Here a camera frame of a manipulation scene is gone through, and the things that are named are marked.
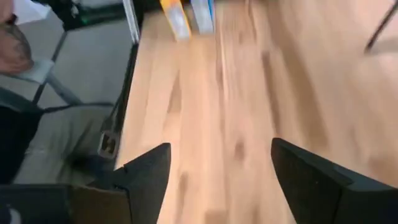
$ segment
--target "person's arm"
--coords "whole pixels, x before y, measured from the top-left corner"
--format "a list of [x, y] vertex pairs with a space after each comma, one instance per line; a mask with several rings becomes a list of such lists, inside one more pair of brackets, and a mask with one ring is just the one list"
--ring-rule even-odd
[[25, 35], [14, 24], [12, 0], [0, 0], [0, 73], [18, 74], [32, 68], [32, 53]]

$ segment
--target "wooden table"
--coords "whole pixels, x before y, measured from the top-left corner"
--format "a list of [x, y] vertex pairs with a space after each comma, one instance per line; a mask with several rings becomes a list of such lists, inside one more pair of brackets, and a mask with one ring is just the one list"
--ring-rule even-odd
[[274, 136], [398, 187], [398, 30], [363, 54], [389, 6], [224, 1], [216, 34], [183, 42], [146, 15], [118, 167], [171, 142], [159, 223], [293, 223]]

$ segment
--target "black shirt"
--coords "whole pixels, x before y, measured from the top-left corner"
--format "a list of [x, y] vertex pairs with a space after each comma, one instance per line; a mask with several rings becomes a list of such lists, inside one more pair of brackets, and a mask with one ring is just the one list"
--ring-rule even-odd
[[0, 184], [10, 184], [17, 174], [40, 117], [0, 106]]

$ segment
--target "chair leg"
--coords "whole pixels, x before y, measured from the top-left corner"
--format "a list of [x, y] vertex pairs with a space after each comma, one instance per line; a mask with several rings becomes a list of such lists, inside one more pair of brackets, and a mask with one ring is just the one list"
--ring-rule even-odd
[[67, 87], [62, 85], [53, 74], [50, 74], [48, 84], [54, 89], [54, 91], [63, 99], [68, 105], [82, 105], [83, 102], [72, 93]]
[[398, 9], [398, 1], [396, 1], [394, 3], [394, 5], [390, 8], [390, 10], [387, 12], [387, 14], [384, 17], [384, 19], [382, 20], [381, 24], [379, 25], [379, 27], [377, 28], [377, 30], [375, 31], [375, 33], [373, 34], [373, 36], [369, 40], [368, 44], [366, 45], [365, 52], [370, 51], [372, 49], [372, 47], [373, 47], [375, 41], [377, 40], [377, 38], [379, 37], [381, 31], [384, 28], [386, 28], [386, 26], [389, 23], [391, 17], [395, 14], [397, 9]]

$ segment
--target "yellow box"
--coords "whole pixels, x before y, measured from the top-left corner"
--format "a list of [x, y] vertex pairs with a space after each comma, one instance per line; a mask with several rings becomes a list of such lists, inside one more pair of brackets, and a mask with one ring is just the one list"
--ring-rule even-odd
[[163, 11], [177, 40], [189, 39], [192, 35], [187, 16], [180, 0], [160, 0]]

